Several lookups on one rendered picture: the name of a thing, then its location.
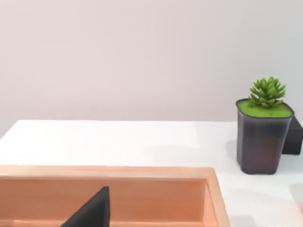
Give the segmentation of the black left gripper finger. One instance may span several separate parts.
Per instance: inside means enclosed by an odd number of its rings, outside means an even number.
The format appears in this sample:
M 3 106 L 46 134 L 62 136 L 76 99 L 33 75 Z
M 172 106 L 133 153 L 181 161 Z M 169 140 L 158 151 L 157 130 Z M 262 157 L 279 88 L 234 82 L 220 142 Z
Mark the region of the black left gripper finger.
M 109 187 L 102 187 L 60 227 L 110 227 Z

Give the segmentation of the shallow salmon-coloured box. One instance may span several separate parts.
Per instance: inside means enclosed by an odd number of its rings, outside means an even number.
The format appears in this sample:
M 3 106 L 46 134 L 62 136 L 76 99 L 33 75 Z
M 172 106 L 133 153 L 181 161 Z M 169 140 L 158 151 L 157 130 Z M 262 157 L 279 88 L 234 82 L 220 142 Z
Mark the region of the shallow salmon-coloured box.
M 0 165 L 0 227 L 60 227 L 102 187 L 109 227 L 231 227 L 211 167 Z

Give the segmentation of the dark grey plant pot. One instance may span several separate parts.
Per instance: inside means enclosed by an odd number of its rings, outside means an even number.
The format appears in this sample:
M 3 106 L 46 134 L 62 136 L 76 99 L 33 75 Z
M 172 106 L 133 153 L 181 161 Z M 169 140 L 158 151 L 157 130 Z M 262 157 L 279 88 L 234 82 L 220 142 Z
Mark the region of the dark grey plant pot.
M 249 175 L 276 173 L 286 140 L 292 108 L 284 102 L 286 86 L 279 79 L 257 79 L 248 98 L 235 102 L 237 118 L 236 158 Z

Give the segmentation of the black block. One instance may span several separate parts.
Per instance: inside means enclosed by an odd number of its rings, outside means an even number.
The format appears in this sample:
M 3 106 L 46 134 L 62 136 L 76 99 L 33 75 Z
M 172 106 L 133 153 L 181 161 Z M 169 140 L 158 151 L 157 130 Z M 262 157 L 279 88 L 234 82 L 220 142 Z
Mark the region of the black block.
M 294 116 L 291 119 L 282 154 L 299 155 L 303 143 L 303 127 Z

